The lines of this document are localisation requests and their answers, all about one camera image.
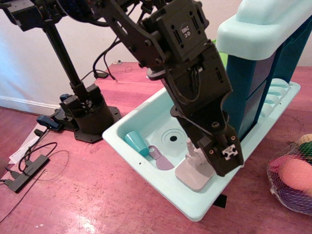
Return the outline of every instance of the teal cup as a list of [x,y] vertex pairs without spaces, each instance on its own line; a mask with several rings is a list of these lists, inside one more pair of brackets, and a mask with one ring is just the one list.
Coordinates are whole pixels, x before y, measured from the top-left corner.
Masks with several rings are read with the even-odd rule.
[[149,153],[149,149],[147,145],[145,144],[143,138],[141,137],[140,133],[137,131],[129,132],[125,136],[125,141],[130,145],[132,148],[134,148],[140,155],[147,156]]

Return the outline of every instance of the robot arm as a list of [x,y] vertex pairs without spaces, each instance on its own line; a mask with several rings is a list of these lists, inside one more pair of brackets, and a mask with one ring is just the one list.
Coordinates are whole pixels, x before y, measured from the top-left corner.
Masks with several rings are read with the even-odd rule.
[[[148,77],[162,80],[175,104],[171,115],[218,175],[243,165],[238,136],[221,108],[232,87],[216,47],[205,35],[209,22],[200,2],[151,0],[157,11],[139,24],[126,15],[137,0],[58,2],[77,20],[104,18],[140,67],[149,68]],[[72,8],[81,4],[88,10]]]
[[[152,12],[152,6],[157,10],[136,24],[126,12],[130,5],[140,2],[149,13]],[[52,40],[58,38],[55,37],[57,31],[54,24],[65,14],[78,21],[111,27],[139,65],[149,68],[148,77],[151,80],[162,80],[175,104],[171,115],[177,118],[195,147],[203,151],[216,173],[224,176],[243,165],[239,139],[234,128],[228,124],[228,115],[221,108],[223,101],[232,92],[231,84],[216,47],[205,35],[204,30],[209,22],[200,2],[1,0],[0,3],[0,8],[4,9],[11,22],[23,31],[34,27],[43,28],[52,44],[57,45],[54,48],[58,55],[66,55],[66,50],[58,45],[60,38]],[[99,91],[95,96],[93,91],[91,93],[84,88],[69,58],[63,57],[60,60],[63,61],[75,93],[70,100],[67,99],[66,108],[71,110],[77,123],[86,119],[86,116],[93,120],[88,123],[98,122],[95,120],[96,116],[90,115],[93,112],[89,109],[103,106],[103,98],[98,98],[101,96]],[[111,116],[109,110],[102,112],[103,115]],[[103,115],[98,115],[97,119],[101,119]],[[84,129],[86,124],[80,123],[79,127]],[[87,132],[92,132],[95,127],[88,126],[86,129]]]

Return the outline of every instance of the screw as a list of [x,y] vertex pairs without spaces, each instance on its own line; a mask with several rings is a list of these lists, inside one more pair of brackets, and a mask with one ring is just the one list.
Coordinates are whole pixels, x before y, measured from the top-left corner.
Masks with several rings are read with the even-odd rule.
[[217,128],[220,126],[220,124],[218,122],[213,122],[211,125],[213,128]]
[[145,43],[146,46],[151,46],[151,45],[152,45],[152,42],[151,42],[151,40],[149,40],[149,39],[146,39],[146,40],[144,41],[144,43]]
[[158,59],[158,58],[156,58],[155,61],[156,61],[157,64],[162,64],[163,63],[162,60]]
[[131,53],[134,53],[136,51],[135,47],[133,46],[129,46],[128,47],[128,50],[131,52]]

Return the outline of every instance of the light blue plastic sink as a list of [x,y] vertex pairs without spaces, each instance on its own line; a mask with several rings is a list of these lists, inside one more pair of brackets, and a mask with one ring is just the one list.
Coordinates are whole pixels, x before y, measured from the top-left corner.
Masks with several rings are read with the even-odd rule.
[[[289,86],[279,79],[272,82],[259,122],[241,142],[244,160],[247,160],[299,90],[300,86],[293,82]],[[200,192],[194,192],[180,182],[175,176],[175,169],[187,153],[187,136],[178,121],[170,116],[172,106],[173,102],[163,88],[106,130],[102,136],[177,209],[190,220],[200,221],[240,168],[234,169],[225,177],[214,175]],[[152,157],[143,157],[136,152],[124,141],[125,135],[131,131],[138,131],[147,145],[155,145],[175,168],[161,171]],[[176,137],[175,141],[170,140],[172,136]]]

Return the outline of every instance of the red wooden floor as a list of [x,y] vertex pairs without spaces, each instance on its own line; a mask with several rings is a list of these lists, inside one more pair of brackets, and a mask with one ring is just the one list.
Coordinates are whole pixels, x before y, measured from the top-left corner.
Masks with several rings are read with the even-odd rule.
[[[135,63],[114,65],[112,71],[118,83],[97,84],[123,115],[162,87]],[[70,132],[49,133],[42,143],[57,141],[58,147],[41,178],[0,224],[0,234],[310,234],[312,217],[288,210],[271,195],[266,166],[288,142],[312,133],[311,78],[312,68],[297,68],[292,80],[301,84],[300,94],[224,190],[226,209],[211,207],[193,223],[106,142],[91,145]],[[0,186],[0,220],[29,186],[18,195]]]

